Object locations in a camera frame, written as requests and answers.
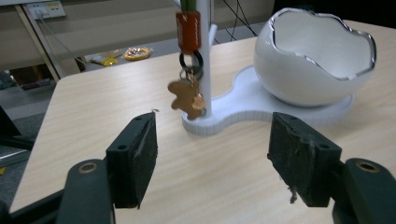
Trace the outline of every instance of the wooden table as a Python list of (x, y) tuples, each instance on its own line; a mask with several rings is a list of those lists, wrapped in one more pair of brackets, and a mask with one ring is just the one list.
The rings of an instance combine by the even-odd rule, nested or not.
[[(377, 46), (374, 75), (356, 92), (341, 122), (318, 128), (343, 149), (342, 161), (376, 161), (396, 175), (396, 30), (349, 21)], [(217, 45), (211, 52), (212, 94), (231, 88), (253, 62), (255, 38)], [(105, 68), (62, 79), (11, 211), (64, 187), (80, 161), (102, 159), (134, 117), (157, 113), (159, 154), (141, 209), (116, 210), (118, 223), (332, 223), (327, 208), (290, 204), (288, 187), (266, 159), (271, 123), (244, 121), (216, 135), (184, 130), (167, 90), (178, 79), (178, 55)]]

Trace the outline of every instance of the white base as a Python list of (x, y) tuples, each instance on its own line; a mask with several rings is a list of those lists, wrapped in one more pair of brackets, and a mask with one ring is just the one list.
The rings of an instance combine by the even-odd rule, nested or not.
[(212, 115), (188, 120), (183, 113), (183, 126), (198, 135), (219, 133), (227, 126), (242, 120), (272, 120), (273, 112), (293, 115), (311, 126), (326, 126), (341, 120), (353, 104), (354, 96), (318, 107), (297, 107), (275, 98), (260, 83), (253, 65), (236, 74), (233, 87), (212, 99)]

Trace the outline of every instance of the red tag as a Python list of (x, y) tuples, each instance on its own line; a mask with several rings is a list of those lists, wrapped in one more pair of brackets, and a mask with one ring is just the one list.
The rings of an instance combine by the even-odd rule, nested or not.
[(177, 39), (183, 54), (192, 55), (201, 47), (201, 14), (199, 12), (178, 12)]

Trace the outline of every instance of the cable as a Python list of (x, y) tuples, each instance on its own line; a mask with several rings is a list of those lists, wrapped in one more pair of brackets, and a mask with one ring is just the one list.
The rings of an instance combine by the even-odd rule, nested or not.
[(49, 30), (50, 34), (67, 50), (67, 52), (69, 53), (69, 55), (74, 58), (76, 61), (83, 63), (85, 65), (88, 65), (87, 63), (83, 62), (82, 60), (80, 60), (78, 57), (73, 55), (73, 52), (56, 36), (55, 33), (52, 32), (52, 30), (50, 29), (50, 27), (47, 25), (47, 23), (44, 21), (43, 19), (43, 12), (41, 10), (36, 10), (35, 14), (37, 15), (37, 17), (41, 20), (41, 22), (44, 24), (44, 26)]
[(244, 19), (245, 19), (245, 21), (247, 22), (247, 27), (251, 29), (251, 26), (250, 26), (250, 24), (248, 23), (248, 19), (247, 19), (247, 17), (245, 16), (244, 10), (242, 9), (241, 4), (239, 3), (239, 0), (236, 0), (236, 4), (238, 4), (238, 6), (241, 8), (242, 15), (244, 16)]
[[(239, 5), (236, 5), (236, 17), (238, 17), (238, 12), (239, 12)], [(233, 22), (233, 34), (235, 34), (236, 23), (238, 22), (238, 19), (236, 17), (235, 17), (235, 21)], [(231, 35), (230, 41), (233, 41), (233, 38), (236, 40), (236, 38), (233, 37), (233, 34)]]
[(231, 34), (230, 31), (228, 31), (228, 29), (225, 29), (225, 31), (226, 31), (226, 32), (228, 33), (228, 35), (231, 37), (231, 40), (230, 40), (230, 41), (237, 40), (237, 39), (233, 36), (233, 34)]
[(254, 36), (257, 36), (257, 34), (251, 29), (250, 25), (247, 25), (236, 13), (235, 11), (230, 7), (230, 5), (226, 2), (226, 0), (223, 0), (224, 4), (227, 5), (227, 7), (233, 12), (233, 14), (236, 16), (238, 20), (240, 20), (249, 30), (251, 33), (253, 33)]

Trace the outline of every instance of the eggshell-shaped bowl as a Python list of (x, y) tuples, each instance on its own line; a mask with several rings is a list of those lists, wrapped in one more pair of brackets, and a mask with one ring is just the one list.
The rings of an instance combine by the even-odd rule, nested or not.
[(328, 105), (353, 94), (375, 69), (374, 39), (332, 14), (283, 8), (263, 26), (254, 68), (262, 85), (297, 106)]

